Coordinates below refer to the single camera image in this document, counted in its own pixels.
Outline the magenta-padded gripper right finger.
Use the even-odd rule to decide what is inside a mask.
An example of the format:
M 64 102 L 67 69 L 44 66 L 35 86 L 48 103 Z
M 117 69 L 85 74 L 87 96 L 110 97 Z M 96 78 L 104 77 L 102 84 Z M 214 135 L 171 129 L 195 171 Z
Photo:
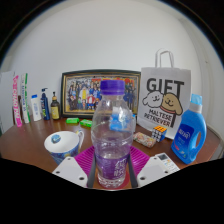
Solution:
M 170 174 L 158 157 L 150 157 L 135 147 L 130 149 L 128 164 L 133 188 L 143 187 Z

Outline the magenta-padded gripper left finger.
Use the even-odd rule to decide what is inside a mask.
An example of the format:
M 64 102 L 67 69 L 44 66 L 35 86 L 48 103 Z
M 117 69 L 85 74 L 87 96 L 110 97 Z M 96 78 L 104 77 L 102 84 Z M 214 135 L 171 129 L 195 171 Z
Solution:
M 95 155 L 91 146 L 75 157 L 66 157 L 53 174 L 84 188 L 92 188 L 95 179 Z

